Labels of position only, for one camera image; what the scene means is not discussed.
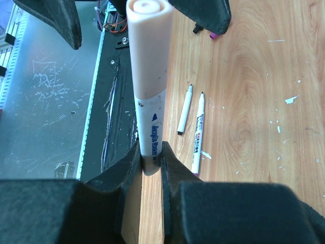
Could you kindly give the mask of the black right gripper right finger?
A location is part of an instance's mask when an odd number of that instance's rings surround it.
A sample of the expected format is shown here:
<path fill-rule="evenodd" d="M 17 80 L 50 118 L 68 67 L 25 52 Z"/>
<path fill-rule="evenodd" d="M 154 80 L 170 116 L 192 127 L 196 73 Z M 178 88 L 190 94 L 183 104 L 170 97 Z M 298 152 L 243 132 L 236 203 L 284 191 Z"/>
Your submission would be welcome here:
<path fill-rule="evenodd" d="M 324 243 L 324 217 L 287 186 L 205 182 L 161 152 L 164 243 Z"/>

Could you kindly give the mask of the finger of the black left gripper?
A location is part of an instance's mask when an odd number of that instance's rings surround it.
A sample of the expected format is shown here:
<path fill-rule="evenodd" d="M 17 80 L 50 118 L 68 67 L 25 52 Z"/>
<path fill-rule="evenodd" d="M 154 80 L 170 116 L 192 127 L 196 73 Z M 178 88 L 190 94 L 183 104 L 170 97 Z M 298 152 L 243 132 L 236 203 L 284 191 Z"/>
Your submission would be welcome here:
<path fill-rule="evenodd" d="M 73 0 L 16 0 L 14 3 L 54 28 L 74 50 L 81 47 L 81 25 Z"/>
<path fill-rule="evenodd" d="M 171 0 L 169 3 L 212 33 L 223 35 L 229 28 L 232 18 L 229 0 Z"/>

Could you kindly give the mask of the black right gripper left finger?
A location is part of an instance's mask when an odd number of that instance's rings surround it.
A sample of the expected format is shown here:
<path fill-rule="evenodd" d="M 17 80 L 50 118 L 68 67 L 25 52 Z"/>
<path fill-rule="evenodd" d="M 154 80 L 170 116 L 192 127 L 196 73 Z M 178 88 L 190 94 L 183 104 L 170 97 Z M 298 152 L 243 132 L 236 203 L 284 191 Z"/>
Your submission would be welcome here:
<path fill-rule="evenodd" d="M 135 142 L 87 182 L 1 181 L 1 243 L 138 243 L 142 170 Z"/>

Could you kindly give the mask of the purple pen cap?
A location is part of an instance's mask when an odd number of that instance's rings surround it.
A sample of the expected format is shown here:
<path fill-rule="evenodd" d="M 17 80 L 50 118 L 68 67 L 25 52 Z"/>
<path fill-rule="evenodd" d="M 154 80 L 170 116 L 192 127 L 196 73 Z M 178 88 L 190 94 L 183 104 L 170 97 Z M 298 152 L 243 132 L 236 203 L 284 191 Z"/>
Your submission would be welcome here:
<path fill-rule="evenodd" d="M 218 38 L 218 34 L 216 33 L 210 33 L 209 37 L 212 39 L 212 40 L 215 40 L 216 38 Z"/>

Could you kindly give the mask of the black pen cap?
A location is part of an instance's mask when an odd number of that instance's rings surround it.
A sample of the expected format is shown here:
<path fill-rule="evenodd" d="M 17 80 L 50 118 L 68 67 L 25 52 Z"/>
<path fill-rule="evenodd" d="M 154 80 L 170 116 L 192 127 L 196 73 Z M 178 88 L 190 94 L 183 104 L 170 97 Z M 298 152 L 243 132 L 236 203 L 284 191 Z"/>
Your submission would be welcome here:
<path fill-rule="evenodd" d="M 202 31 L 204 29 L 204 27 L 203 26 L 201 26 L 201 25 L 199 25 L 199 24 L 195 24 L 195 27 L 194 27 L 194 29 L 193 29 L 193 33 L 194 34 L 198 34 L 200 31 Z"/>

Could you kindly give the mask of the purple cap marker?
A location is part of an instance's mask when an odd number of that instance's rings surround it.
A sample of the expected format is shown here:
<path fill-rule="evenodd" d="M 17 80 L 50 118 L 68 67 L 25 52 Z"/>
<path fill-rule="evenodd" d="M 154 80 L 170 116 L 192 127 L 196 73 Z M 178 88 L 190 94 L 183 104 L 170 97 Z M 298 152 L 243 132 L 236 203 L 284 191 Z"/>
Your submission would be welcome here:
<path fill-rule="evenodd" d="M 205 97 L 204 97 L 204 93 L 201 92 L 199 98 L 199 104 L 198 104 L 196 132 L 194 138 L 193 157 L 192 157 L 192 164 L 191 164 L 191 172 L 196 176 L 198 176 L 199 174 L 200 154 L 201 154 L 202 137 L 203 137 L 203 126 L 204 126 L 204 107 L 205 107 Z"/>

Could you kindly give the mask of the peach cap marker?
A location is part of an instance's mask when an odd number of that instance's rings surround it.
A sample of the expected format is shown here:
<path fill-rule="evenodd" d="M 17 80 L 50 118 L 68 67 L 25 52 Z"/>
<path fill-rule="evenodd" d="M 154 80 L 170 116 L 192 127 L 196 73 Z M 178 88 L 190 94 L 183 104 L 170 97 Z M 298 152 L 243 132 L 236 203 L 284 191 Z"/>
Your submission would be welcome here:
<path fill-rule="evenodd" d="M 129 49 L 145 175 L 160 168 L 173 6 L 168 1 L 127 1 Z"/>

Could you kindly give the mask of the black marker without cap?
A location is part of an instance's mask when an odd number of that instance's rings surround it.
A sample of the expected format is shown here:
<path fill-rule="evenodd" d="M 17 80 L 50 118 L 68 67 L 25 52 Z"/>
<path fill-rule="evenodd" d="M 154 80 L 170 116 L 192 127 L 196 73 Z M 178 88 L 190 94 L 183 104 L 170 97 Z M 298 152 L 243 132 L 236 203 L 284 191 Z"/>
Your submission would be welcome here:
<path fill-rule="evenodd" d="M 189 111 L 189 107 L 190 107 L 190 103 L 191 103 L 191 97 L 192 97 L 192 84 L 189 86 L 189 88 L 186 92 L 186 95 L 185 95 L 182 112 L 181 112 L 181 116 L 180 116 L 180 120 L 179 120 L 179 124 L 178 124 L 178 128 L 177 128 L 178 135 L 182 135 L 184 133 L 187 115 L 188 115 L 188 111 Z"/>

